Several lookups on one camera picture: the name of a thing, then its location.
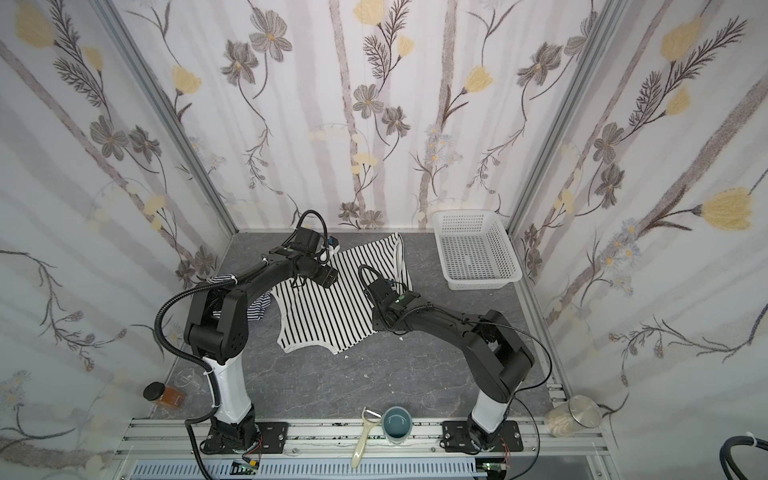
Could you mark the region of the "black white striped tank top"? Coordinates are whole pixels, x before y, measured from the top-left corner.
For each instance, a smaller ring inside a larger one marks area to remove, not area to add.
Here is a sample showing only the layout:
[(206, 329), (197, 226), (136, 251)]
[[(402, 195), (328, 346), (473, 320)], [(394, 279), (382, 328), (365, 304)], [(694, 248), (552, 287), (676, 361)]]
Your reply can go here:
[(311, 280), (278, 284), (271, 293), (280, 311), (278, 344), (285, 352), (320, 346), (338, 354), (374, 333), (375, 308), (357, 275), (361, 264), (380, 272), (398, 293), (411, 285), (398, 233), (334, 255), (330, 265), (339, 277), (328, 289)]

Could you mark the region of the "blue white striped tank top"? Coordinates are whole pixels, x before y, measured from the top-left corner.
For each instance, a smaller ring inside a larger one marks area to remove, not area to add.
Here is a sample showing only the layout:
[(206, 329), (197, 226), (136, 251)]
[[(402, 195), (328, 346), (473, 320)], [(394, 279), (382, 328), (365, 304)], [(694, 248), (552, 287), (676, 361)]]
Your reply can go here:
[[(228, 280), (230, 276), (228, 274), (226, 275), (216, 275), (213, 277), (210, 277), (207, 279), (208, 283), (220, 283), (225, 280)], [(262, 294), (258, 298), (256, 298), (248, 307), (247, 309), (247, 320), (249, 322), (258, 322), (261, 321), (264, 318), (264, 315), (266, 313), (266, 310), (272, 303), (272, 296), (269, 292)]]

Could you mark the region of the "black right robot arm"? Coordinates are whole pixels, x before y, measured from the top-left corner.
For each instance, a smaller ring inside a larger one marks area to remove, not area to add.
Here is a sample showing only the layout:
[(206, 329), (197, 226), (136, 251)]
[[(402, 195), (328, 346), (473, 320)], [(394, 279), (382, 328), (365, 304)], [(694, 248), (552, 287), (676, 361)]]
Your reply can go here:
[(460, 451), (477, 454), (500, 438), (510, 404), (535, 365), (532, 351), (496, 310), (461, 313), (407, 290), (395, 291), (386, 280), (363, 287), (372, 303), (376, 331), (422, 332), (458, 348), (479, 388), (464, 428)]

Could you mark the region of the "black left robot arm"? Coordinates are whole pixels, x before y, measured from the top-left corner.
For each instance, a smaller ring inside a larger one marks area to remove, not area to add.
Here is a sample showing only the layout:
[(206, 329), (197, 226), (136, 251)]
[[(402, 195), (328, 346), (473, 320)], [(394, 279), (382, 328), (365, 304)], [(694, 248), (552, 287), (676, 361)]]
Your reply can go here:
[(336, 238), (298, 227), (255, 266), (193, 294), (185, 343), (194, 357), (202, 359), (205, 373), (218, 387), (214, 394), (216, 412), (202, 442), (203, 453), (245, 452), (261, 439), (242, 366), (242, 352), (249, 339), (249, 308), (261, 295), (289, 279), (310, 280), (330, 288), (339, 276), (329, 265), (338, 250)]

